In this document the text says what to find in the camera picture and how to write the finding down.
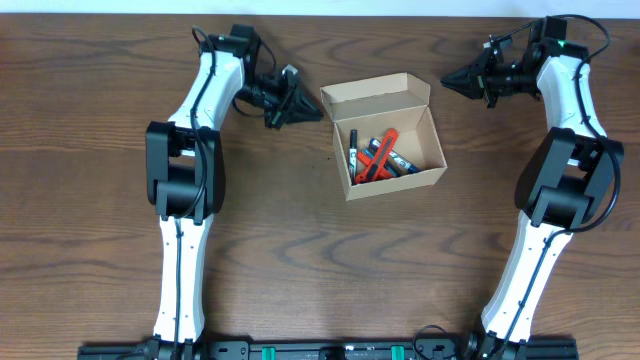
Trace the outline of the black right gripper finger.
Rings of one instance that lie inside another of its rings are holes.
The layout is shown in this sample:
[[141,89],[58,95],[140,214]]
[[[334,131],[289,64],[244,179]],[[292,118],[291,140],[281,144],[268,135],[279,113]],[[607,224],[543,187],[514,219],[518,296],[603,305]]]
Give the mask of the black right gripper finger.
[[481,74],[481,66],[471,64],[445,75],[441,78],[441,84],[469,99],[481,98],[481,85],[478,76]]
[[482,52],[469,64],[462,66],[454,72],[454,75],[483,75],[488,63],[488,53]]

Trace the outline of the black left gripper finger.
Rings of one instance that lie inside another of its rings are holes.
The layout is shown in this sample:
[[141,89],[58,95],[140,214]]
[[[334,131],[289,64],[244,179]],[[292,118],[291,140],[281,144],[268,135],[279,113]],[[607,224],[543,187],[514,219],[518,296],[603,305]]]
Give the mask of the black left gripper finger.
[[277,127],[282,128],[284,125],[291,125],[303,122],[317,122],[323,118],[321,112],[281,112],[277,117]]
[[298,113],[319,113],[320,110],[306,96],[300,78],[293,72],[287,73],[289,90],[292,95],[293,108]]

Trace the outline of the black white marker pen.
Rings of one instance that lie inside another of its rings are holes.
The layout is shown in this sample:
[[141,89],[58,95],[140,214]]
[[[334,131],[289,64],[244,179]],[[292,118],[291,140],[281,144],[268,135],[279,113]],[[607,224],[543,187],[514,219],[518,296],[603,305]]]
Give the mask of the black white marker pen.
[[358,155],[358,131],[356,129],[352,129],[350,131],[350,145],[349,145],[349,175],[351,184],[356,184],[356,175],[357,175],[357,155]]

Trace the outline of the cardboard box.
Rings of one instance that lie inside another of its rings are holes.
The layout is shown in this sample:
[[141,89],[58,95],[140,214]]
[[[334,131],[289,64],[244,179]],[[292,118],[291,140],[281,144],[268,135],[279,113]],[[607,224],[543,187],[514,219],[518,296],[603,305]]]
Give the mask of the cardboard box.
[[[436,184],[447,162],[429,107],[431,87],[409,73],[397,73],[324,86],[321,101],[333,122],[333,147],[347,200]],[[409,174],[391,158],[389,164],[400,176],[352,185],[349,175],[350,131],[358,131],[358,150],[369,147],[371,138],[380,142],[388,129],[399,132],[393,151],[420,169]]]

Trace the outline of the orange utility knife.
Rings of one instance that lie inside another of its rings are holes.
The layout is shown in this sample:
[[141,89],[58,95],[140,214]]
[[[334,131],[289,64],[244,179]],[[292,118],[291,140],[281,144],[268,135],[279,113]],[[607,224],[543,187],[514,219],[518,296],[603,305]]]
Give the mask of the orange utility knife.
[[390,128],[385,133],[383,140],[381,141],[381,145],[378,147],[378,150],[375,152],[375,161],[380,168],[387,163],[389,153],[393,150],[393,147],[399,137],[399,132]]

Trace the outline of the red black utility knife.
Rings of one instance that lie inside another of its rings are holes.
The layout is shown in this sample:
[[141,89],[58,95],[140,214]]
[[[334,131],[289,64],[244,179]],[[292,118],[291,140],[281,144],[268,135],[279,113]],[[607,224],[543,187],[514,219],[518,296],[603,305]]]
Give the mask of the red black utility knife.
[[356,176],[357,183],[397,178],[400,172],[392,165],[384,164],[382,168],[375,161],[374,154],[369,150],[362,150],[357,154],[357,160],[364,165],[364,170]]

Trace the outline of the blue capped white marker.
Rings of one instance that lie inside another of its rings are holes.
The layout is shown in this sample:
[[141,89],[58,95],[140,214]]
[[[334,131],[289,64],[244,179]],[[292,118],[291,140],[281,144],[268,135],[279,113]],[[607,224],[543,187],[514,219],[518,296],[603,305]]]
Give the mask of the blue capped white marker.
[[[381,142],[376,138],[371,138],[369,141],[369,147],[373,151],[376,151],[380,145],[381,145]],[[405,169],[409,174],[420,172],[420,169],[417,166],[415,166],[413,163],[411,163],[405,157],[396,153],[395,151],[391,151],[389,153],[389,156],[398,166]]]

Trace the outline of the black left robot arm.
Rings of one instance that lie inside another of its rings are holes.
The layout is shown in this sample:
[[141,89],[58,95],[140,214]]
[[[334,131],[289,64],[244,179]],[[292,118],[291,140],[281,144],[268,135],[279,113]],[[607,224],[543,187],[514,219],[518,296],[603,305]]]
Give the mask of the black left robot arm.
[[255,29],[235,24],[227,35],[192,35],[200,66],[179,109],[145,133],[147,197],[159,218],[163,267],[152,337],[131,359],[203,359],[203,279],[206,244],[225,197],[221,127],[237,101],[263,111],[266,127],[315,122],[322,112],[305,95],[291,65],[256,70],[265,43]]

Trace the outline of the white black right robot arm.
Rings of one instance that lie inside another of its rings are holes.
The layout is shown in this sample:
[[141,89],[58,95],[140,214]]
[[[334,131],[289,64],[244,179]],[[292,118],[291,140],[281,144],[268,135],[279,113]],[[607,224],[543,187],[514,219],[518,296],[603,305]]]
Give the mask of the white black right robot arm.
[[578,233],[611,214],[621,189],[624,147],[600,125],[589,88],[593,53],[567,39],[572,15],[525,24],[527,47],[506,63],[512,41],[490,37],[470,64],[445,75],[443,87],[490,108],[527,93],[543,101],[548,132],[523,169],[514,193],[519,211],[513,248],[478,327],[456,346],[455,359],[576,359],[570,336],[534,336],[537,304],[561,252]]

